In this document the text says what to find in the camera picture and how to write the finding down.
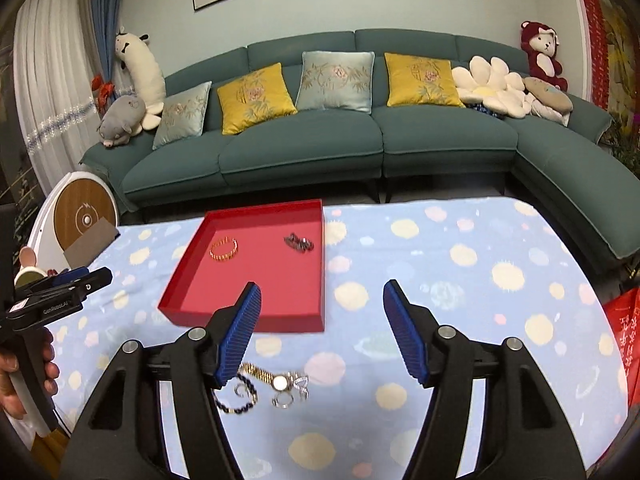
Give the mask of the dark green sectional sofa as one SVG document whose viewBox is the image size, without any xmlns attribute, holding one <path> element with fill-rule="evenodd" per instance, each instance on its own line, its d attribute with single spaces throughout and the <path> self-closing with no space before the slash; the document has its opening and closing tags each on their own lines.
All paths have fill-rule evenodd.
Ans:
<svg viewBox="0 0 640 480">
<path fill-rule="evenodd" d="M 240 47 L 168 76 L 177 94 L 199 84 L 219 88 L 279 64 L 296 93 L 306 51 L 376 55 L 372 108 L 300 110 L 222 133 L 222 110 L 208 100 L 199 136 L 156 148 L 149 133 L 119 148 L 95 145 L 82 162 L 101 176 L 123 210 L 265 191 L 268 188 L 378 181 L 439 174 L 512 174 L 559 222 L 594 266 L 612 266 L 639 251 L 639 182 L 600 148 L 611 123 L 602 108 L 573 99 L 567 125 L 529 116 L 498 119 L 453 106 L 387 105 L 388 52 L 442 58 L 464 67 L 473 56 L 502 58 L 520 74 L 528 59 L 495 41 L 424 30 L 368 28 L 316 32 Z"/>
</svg>

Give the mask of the grey green embroidered cushion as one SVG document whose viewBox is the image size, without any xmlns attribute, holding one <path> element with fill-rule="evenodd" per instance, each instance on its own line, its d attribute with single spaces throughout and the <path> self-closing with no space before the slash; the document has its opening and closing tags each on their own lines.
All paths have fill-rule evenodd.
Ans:
<svg viewBox="0 0 640 480">
<path fill-rule="evenodd" d="M 298 110 L 371 113 L 373 52 L 305 51 L 302 60 Z"/>
<path fill-rule="evenodd" d="M 154 136 L 153 151 L 203 133 L 211 86 L 212 83 L 206 81 L 174 96 L 168 96 Z"/>
</svg>

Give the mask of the white round wooden-faced device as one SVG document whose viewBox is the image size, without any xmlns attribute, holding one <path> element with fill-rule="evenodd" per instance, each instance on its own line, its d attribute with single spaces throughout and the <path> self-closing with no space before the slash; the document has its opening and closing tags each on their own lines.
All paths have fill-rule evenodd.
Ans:
<svg viewBox="0 0 640 480">
<path fill-rule="evenodd" d="M 70 269 L 64 252 L 101 218 L 117 229 L 118 209 L 108 186 L 88 171 L 62 177 L 44 201 L 26 243 L 36 253 L 38 268 Z"/>
</svg>

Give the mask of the grey green embroidered cushion left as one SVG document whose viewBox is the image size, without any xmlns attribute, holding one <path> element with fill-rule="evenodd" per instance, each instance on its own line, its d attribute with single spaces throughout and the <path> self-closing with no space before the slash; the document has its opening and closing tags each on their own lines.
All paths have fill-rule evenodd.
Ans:
<svg viewBox="0 0 640 480">
<path fill-rule="evenodd" d="M 212 83 L 206 81 L 174 96 L 168 96 L 154 136 L 153 151 L 203 133 L 211 86 Z"/>
</svg>

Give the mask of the red monkey plush toy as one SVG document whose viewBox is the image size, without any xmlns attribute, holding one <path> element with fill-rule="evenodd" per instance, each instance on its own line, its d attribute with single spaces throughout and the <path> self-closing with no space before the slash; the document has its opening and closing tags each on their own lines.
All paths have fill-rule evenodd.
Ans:
<svg viewBox="0 0 640 480">
<path fill-rule="evenodd" d="M 529 73 L 562 91 L 568 82 L 562 76 L 563 67 L 556 59 L 559 38 L 556 31 L 539 22 L 525 21 L 520 26 L 521 49 L 527 54 Z"/>
</svg>

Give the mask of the blue planet print tablecloth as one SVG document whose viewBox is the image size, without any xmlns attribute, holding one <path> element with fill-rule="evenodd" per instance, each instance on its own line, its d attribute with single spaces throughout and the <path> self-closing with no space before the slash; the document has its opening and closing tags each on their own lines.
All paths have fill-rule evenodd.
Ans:
<svg viewBox="0 0 640 480">
<path fill-rule="evenodd" d="M 594 464 L 628 415 L 620 350 L 582 270 L 533 207 L 508 198 L 326 209 L 326 325 L 322 333 L 256 335 L 244 361 L 271 373 L 299 370 L 310 397 L 286 410 L 259 388 L 245 415 L 218 410 L 247 479 L 400 479 L 433 396 L 404 364 L 434 358 L 400 350 L 383 307 L 398 285 L 420 314 L 452 325 L 456 342 L 518 337 L 544 374 L 573 431 L 582 462 Z M 66 422 L 78 421 L 119 344 L 173 342 L 186 329 L 158 308 L 201 219 L 125 226 L 93 266 L 114 282 L 86 310 L 51 328 Z M 525 348 L 514 352 L 522 353 Z M 416 374 L 435 365 L 418 365 Z"/>
</svg>

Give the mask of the red curtain tie ornament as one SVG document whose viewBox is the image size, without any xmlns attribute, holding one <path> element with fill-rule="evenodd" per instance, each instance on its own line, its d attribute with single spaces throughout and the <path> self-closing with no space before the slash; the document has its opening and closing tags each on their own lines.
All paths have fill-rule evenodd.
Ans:
<svg viewBox="0 0 640 480">
<path fill-rule="evenodd" d="M 103 117 L 113 102 L 115 86 L 111 81 L 105 81 L 100 74 L 92 78 L 91 90 L 98 114 Z"/>
</svg>

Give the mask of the red shallow tray box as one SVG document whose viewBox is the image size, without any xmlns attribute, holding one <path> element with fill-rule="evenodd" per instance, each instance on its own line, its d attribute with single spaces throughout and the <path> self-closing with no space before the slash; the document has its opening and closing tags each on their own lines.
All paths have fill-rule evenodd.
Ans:
<svg viewBox="0 0 640 480">
<path fill-rule="evenodd" d="M 209 211 L 165 288 L 158 310 L 171 323 L 198 326 L 231 306 L 247 282 L 262 291 L 257 333 L 324 331 L 324 233 L 321 200 Z M 217 237 L 238 253 L 209 257 Z"/>
</svg>

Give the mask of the beige round cushion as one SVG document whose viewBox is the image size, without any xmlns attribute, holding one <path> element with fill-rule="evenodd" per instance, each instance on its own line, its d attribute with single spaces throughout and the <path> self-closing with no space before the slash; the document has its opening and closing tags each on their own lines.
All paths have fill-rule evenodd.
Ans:
<svg viewBox="0 0 640 480">
<path fill-rule="evenodd" d="M 534 96 L 542 105 L 566 115 L 574 110 L 570 98 L 553 84 L 533 76 L 523 79 L 525 89 Z"/>
</svg>

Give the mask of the white cow plush bolster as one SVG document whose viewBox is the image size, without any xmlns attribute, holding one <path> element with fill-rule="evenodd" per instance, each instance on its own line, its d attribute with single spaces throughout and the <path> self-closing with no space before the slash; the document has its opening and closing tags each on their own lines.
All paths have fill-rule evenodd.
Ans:
<svg viewBox="0 0 640 480">
<path fill-rule="evenodd" d="M 121 28 L 115 37 L 115 54 L 122 69 L 129 73 L 136 96 L 144 102 L 142 129 L 157 128 L 162 120 L 166 86 L 160 66 L 149 48 L 149 36 L 136 36 Z"/>
</svg>

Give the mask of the yellow embroidered cushion left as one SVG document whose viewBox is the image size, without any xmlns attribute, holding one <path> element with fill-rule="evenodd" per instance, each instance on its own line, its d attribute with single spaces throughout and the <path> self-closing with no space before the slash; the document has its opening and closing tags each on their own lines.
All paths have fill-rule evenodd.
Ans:
<svg viewBox="0 0 640 480">
<path fill-rule="evenodd" d="M 224 136 L 235 136 L 251 126 L 297 113 L 280 63 L 254 70 L 224 84 L 216 92 Z"/>
</svg>

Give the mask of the grey green embroidered cushion right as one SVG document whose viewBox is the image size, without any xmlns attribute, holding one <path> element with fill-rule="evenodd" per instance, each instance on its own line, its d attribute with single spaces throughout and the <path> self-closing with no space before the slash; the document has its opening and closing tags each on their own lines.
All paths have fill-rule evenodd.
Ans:
<svg viewBox="0 0 640 480">
<path fill-rule="evenodd" d="M 371 113 L 373 52 L 305 51 L 302 60 L 298 110 Z"/>
</svg>

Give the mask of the yellow embroidered cushion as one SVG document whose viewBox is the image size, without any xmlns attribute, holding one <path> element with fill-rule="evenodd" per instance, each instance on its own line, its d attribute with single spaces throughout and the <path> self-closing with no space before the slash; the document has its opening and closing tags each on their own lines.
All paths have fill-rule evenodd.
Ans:
<svg viewBox="0 0 640 480">
<path fill-rule="evenodd" d="M 224 136 L 235 136 L 251 126 L 297 113 L 280 63 L 254 70 L 224 84 L 216 92 Z"/>
<path fill-rule="evenodd" d="M 422 104 L 464 107 L 448 60 L 390 52 L 385 52 L 384 58 L 389 107 Z"/>
</svg>

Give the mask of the brown cardboard sheet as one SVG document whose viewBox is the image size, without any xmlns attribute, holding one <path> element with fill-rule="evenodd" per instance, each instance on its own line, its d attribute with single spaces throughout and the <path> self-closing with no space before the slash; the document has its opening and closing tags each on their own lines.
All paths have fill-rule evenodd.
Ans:
<svg viewBox="0 0 640 480">
<path fill-rule="evenodd" d="M 68 266 L 71 269 L 90 266 L 117 237 L 117 229 L 107 219 L 101 218 L 66 249 L 64 256 Z"/>
</svg>

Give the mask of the gold wrist watch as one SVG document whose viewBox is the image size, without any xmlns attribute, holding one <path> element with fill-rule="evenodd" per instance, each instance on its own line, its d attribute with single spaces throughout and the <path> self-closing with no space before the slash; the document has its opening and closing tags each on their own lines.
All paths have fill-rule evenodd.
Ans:
<svg viewBox="0 0 640 480">
<path fill-rule="evenodd" d="M 242 363 L 239 371 L 270 385 L 274 391 L 285 392 L 291 389 L 291 377 L 288 374 L 273 374 L 252 363 Z"/>
</svg>

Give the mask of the gold chain bangle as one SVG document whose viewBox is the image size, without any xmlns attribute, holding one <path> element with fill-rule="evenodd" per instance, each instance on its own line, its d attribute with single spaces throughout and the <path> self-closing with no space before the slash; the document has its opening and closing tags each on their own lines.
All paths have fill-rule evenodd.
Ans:
<svg viewBox="0 0 640 480">
<path fill-rule="evenodd" d="M 209 245 L 209 257 L 217 262 L 225 262 L 235 257 L 239 250 L 239 243 L 235 237 L 217 237 Z"/>
</svg>

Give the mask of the grey pig plush toy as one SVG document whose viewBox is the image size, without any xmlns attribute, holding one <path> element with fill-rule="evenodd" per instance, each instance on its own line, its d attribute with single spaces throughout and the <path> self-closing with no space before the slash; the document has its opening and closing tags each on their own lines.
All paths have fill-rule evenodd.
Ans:
<svg viewBox="0 0 640 480">
<path fill-rule="evenodd" d="M 138 96 L 121 96 L 106 111 L 98 127 L 106 148 L 128 144 L 133 136 L 142 133 L 142 119 L 146 113 L 144 101 Z"/>
</svg>

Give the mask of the blue curtain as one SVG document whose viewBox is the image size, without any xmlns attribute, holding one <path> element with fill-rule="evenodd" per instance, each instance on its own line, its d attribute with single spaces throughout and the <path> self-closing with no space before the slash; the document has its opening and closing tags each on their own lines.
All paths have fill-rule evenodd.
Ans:
<svg viewBox="0 0 640 480">
<path fill-rule="evenodd" d="M 104 82 L 110 82 L 115 58 L 120 0 L 89 0 L 89 3 L 100 75 Z"/>
</svg>

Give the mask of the yellow embroidered cushion right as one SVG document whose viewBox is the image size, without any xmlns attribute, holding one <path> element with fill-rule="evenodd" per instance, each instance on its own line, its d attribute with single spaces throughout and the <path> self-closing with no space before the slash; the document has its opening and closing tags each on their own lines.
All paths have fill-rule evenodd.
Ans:
<svg viewBox="0 0 640 480">
<path fill-rule="evenodd" d="M 384 58 L 389 107 L 422 104 L 464 107 L 448 60 L 390 52 L 385 52 Z"/>
</svg>

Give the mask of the white sheer curtain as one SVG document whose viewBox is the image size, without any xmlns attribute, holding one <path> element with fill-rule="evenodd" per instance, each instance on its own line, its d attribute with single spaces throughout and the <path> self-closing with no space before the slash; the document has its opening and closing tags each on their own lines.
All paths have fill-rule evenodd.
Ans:
<svg viewBox="0 0 640 480">
<path fill-rule="evenodd" d="M 13 79 L 18 120 L 45 193 L 80 168 L 98 143 L 94 69 L 80 0 L 25 0 L 14 28 Z"/>
</svg>

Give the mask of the red wall scroll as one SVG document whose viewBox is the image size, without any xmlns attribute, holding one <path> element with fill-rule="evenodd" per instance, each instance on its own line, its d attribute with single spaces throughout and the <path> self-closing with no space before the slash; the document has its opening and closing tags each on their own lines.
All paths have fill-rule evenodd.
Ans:
<svg viewBox="0 0 640 480">
<path fill-rule="evenodd" d="M 602 110 L 608 109 L 608 42 L 600 0 L 579 0 L 587 47 L 587 76 L 591 102 Z"/>
</svg>

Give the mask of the white flower shaped pillow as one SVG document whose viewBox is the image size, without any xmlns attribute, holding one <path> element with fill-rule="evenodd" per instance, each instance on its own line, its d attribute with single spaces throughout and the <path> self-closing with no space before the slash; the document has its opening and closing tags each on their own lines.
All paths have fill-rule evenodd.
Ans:
<svg viewBox="0 0 640 480">
<path fill-rule="evenodd" d="M 502 58 L 489 61 L 474 55 L 469 67 L 451 69 L 460 101 L 464 105 L 481 105 L 499 116 L 522 119 L 532 111 L 520 74 L 512 72 Z"/>
</svg>

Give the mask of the red plastic bag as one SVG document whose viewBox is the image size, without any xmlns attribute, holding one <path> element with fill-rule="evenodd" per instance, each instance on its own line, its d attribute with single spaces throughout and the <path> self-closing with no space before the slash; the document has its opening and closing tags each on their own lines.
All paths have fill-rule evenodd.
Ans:
<svg viewBox="0 0 640 480">
<path fill-rule="evenodd" d="M 623 361 L 628 404 L 639 403 L 639 289 L 624 292 L 604 306 Z"/>
</svg>

